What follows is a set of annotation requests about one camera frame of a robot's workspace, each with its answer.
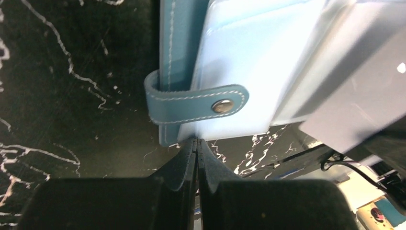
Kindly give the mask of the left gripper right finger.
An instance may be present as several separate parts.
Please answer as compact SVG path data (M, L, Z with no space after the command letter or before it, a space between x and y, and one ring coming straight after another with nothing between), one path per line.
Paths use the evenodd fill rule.
M355 230L342 192L326 180L249 180L197 140L204 230Z

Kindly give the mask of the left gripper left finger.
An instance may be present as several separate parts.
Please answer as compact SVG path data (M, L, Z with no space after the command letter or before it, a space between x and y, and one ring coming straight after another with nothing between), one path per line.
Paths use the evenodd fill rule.
M197 141L143 178L51 179L17 224L20 230L191 230Z

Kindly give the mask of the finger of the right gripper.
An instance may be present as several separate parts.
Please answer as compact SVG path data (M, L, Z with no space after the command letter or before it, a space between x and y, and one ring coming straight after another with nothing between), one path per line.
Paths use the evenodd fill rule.
M403 178L406 176L406 118L371 136L363 146L381 158Z

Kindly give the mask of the grey credit card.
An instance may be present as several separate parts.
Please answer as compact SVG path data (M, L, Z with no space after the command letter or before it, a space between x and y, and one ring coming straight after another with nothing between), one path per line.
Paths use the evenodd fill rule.
M345 153L406 115L402 28L341 84L299 129Z

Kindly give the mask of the blue card holder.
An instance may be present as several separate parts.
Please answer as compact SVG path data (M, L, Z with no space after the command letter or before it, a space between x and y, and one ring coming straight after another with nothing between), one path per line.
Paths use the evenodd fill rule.
M144 86L163 146L301 125L406 28L403 0L163 0L159 13Z

